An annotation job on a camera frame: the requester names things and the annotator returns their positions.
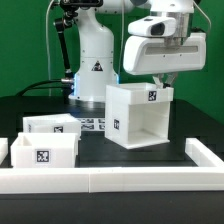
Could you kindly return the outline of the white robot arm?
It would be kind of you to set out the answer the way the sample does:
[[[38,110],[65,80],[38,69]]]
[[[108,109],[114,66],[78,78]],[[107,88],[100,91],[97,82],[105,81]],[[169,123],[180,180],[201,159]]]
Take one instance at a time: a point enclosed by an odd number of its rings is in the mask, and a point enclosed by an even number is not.
[[[97,13],[125,13],[134,8],[150,14],[128,25],[123,68],[132,75],[173,75],[205,65],[206,35],[190,30],[195,0],[101,0],[100,6],[81,6],[75,22],[80,39],[80,67],[73,74],[70,98],[103,103],[106,87],[119,82],[114,71],[114,35],[101,25]]]

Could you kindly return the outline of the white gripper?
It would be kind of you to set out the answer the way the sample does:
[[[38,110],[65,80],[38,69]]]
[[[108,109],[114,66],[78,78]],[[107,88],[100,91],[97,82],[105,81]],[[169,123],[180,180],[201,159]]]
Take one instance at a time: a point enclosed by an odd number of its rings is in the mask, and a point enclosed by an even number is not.
[[[123,67],[132,75],[155,74],[154,83],[163,88],[173,86],[177,72],[202,69],[205,59],[204,33],[192,33],[181,46],[166,46],[163,38],[131,36],[125,45]],[[169,73],[165,83],[161,73]]]

